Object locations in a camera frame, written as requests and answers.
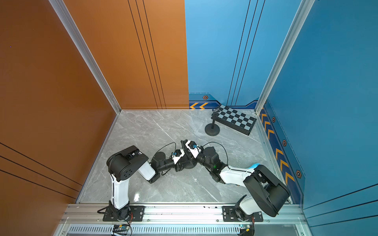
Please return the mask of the black mic clip pole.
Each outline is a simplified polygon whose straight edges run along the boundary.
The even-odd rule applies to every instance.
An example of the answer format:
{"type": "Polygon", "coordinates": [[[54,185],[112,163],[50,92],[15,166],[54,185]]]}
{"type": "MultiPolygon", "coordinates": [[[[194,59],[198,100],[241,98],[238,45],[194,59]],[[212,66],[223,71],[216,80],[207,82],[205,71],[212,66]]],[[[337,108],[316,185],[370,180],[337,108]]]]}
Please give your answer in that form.
{"type": "Polygon", "coordinates": [[[212,130],[218,130],[219,126],[216,124],[216,117],[219,114],[219,108],[215,108],[212,113],[212,124],[211,124],[211,129],[212,130]]]}

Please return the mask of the left circuit board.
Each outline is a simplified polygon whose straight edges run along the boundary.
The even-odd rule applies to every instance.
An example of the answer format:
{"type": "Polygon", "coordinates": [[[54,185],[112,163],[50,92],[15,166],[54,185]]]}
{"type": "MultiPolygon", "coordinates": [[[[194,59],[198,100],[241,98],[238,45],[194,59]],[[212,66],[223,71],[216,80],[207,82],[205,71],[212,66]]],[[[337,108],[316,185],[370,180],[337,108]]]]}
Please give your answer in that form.
{"type": "Polygon", "coordinates": [[[127,224],[116,224],[113,225],[111,235],[113,236],[127,236],[128,234],[132,235],[132,229],[127,224]]]}

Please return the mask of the circuit board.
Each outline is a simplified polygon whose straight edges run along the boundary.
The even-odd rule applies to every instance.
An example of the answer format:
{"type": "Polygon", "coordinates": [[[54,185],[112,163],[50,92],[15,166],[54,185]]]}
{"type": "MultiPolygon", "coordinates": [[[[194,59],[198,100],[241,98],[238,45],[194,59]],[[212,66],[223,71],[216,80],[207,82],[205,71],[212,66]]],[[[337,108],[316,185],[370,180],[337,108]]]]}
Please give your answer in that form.
{"type": "Polygon", "coordinates": [[[255,235],[255,226],[247,225],[246,229],[240,229],[240,234],[238,236],[254,236],[255,235]]]}
{"type": "Polygon", "coordinates": [[[111,235],[113,236],[127,236],[128,234],[132,235],[132,229],[127,224],[116,224],[113,225],[111,235]]]}

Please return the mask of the folded chess board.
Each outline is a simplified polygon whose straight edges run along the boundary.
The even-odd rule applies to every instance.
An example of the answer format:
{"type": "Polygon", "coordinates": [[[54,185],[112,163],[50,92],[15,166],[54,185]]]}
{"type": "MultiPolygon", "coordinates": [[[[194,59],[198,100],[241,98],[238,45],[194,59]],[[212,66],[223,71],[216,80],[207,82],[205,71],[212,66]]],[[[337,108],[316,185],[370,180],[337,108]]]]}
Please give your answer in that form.
{"type": "Polygon", "coordinates": [[[257,121],[256,118],[228,106],[220,105],[217,108],[219,108],[219,114],[216,117],[216,122],[224,124],[247,136],[250,135],[257,121]]]}

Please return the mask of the aluminium front rail frame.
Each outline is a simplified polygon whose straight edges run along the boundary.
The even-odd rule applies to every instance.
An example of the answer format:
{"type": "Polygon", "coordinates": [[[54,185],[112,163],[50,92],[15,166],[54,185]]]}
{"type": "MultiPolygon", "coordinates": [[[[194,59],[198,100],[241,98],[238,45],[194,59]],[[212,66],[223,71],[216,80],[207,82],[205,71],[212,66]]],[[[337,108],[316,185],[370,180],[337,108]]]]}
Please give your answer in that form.
{"type": "Polygon", "coordinates": [[[127,236],[238,236],[255,226],[255,236],[310,236],[311,230],[298,205],[285,204],[276,217],[259,212],[250,221],[232,218],[226,203],[138,203],[125,221],[105,221],[105,204],[69,204],[56,236],[112,236],[113,225],[127,224],[127,236]]]}

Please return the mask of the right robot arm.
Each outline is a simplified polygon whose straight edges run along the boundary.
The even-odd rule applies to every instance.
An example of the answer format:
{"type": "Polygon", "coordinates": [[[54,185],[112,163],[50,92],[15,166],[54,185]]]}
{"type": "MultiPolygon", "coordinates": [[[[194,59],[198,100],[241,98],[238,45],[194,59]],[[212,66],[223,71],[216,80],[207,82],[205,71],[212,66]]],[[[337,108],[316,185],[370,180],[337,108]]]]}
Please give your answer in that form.
{"type": "Polygon", "coordinates": [[[232,218],[250,221],[259,212],[275,217],[290,197],[288,187],[264,165],[257,163],[247,169],[231,167],[219,159],[214,147],[204,148],[191,140],[183,140],[181,144],[186,155],[205,167],[215,182],[248,190],[250,197],[244,195],[238,200],[232,208],[235,211],[232,218]]]}

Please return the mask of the right circuit board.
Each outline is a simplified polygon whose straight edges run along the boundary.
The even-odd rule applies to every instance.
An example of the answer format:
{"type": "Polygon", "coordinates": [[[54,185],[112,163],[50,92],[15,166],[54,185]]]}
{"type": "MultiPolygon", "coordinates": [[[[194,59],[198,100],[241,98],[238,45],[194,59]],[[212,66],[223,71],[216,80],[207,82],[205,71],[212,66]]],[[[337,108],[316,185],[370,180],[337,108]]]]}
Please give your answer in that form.
{"type": "Polygon", "coordinates": [[[240,229],[240,234],[238,236],[254,236],[255,235],[255,226],[247,225],[246,229],[240,229]]]}

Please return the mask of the light blue tube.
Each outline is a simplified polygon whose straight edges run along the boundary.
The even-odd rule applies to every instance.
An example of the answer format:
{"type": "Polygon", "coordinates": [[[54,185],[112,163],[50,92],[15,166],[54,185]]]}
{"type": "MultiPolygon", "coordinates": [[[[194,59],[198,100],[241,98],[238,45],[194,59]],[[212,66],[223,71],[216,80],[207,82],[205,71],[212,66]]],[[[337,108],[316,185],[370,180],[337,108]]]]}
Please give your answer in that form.
{"type": "Polygon", "coordinates": [[[255,169],[259,165],[260,165],[259,163],[256,163],[256,164],[252,165],[251,167],[249,167],[249,169],[255,169]]]}

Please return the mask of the black round stand base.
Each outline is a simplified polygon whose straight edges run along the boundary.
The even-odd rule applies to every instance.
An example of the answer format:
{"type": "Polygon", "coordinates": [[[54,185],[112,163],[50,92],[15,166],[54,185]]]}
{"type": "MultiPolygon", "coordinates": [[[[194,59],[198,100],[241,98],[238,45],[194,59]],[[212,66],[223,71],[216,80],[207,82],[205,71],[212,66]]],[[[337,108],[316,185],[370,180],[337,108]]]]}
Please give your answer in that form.
{"type": "Polygon", "coordinates": [[[209,136],[217,136],[220,133],[220,128],[217,124],[207,124],[205,127],[205,133],[209,136]]]}

